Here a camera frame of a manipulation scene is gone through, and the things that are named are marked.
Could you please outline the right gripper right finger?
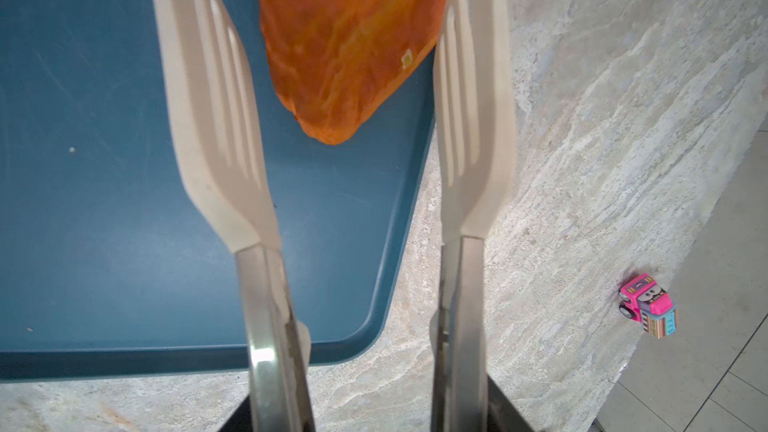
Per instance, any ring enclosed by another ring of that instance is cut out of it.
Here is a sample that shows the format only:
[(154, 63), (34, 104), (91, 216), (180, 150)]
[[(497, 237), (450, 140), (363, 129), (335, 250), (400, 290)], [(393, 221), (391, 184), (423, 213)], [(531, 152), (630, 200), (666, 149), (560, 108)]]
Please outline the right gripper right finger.
[(488, 432), (533, 432), (532, 427), (523, 418), (512, 402), (497, 386), (493, 379), (487, 377), (488, 384)]

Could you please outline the teal rectangular tray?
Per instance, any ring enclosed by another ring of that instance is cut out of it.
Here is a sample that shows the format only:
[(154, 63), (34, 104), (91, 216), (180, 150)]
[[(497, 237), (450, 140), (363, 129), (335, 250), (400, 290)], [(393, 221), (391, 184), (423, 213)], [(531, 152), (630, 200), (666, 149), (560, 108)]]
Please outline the teal rectangular tray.
[[(258, 0), (223, 0), (249, 59), (311, 362), (380, 336), (433, 130), (432, 63), (338, 146), (270, 79)], [(152, 0), (1, 0), (1, 377), (243, 369), (233, 256), (189, 200)]]

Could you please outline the reddish brown croissant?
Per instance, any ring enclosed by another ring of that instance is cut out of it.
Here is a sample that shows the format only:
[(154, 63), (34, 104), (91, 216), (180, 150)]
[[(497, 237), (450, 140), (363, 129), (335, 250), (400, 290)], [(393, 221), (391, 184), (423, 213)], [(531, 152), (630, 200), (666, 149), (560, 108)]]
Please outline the reddish brown croissant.
[(270, 75), (310, 137), (338, 145), (436, 44), (446, 0), (259, 0)]

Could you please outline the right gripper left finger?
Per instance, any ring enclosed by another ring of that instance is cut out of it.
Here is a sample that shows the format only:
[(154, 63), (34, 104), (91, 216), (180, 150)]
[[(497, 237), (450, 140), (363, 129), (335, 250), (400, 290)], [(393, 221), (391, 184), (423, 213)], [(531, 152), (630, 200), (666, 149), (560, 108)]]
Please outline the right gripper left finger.
[(219, 432), (252, 432), (250, 396), (245, 397), (220, 427)]

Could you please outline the metal tongs with white tips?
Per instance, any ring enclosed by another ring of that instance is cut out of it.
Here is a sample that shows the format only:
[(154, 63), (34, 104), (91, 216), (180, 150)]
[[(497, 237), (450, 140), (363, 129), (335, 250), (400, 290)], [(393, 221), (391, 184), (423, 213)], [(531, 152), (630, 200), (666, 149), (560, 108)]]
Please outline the metal tongs with white tips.
[[(221, 0), (153, 0), (184, 188), (235, 256), (252, 431), (311, 431), (309, 344), (292, 310), (251, 69)], [(441, 269), (431, 427), (487, 431), (484, 242), (514, 175), (506, 0), (447, 0), (434, 62)]]

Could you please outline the pink toy truck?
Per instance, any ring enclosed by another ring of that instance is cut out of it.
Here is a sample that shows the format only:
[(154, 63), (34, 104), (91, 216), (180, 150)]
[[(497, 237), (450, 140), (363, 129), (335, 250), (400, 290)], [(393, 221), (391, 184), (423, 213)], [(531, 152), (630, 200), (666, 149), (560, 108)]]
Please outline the pink toy truck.
[(664, 338), (677, 329), (677, 307), (667, 291), (649, 274), (629, 280), (618, 291), (621, 314), (640, 323), (643, 330), (656, 338)]

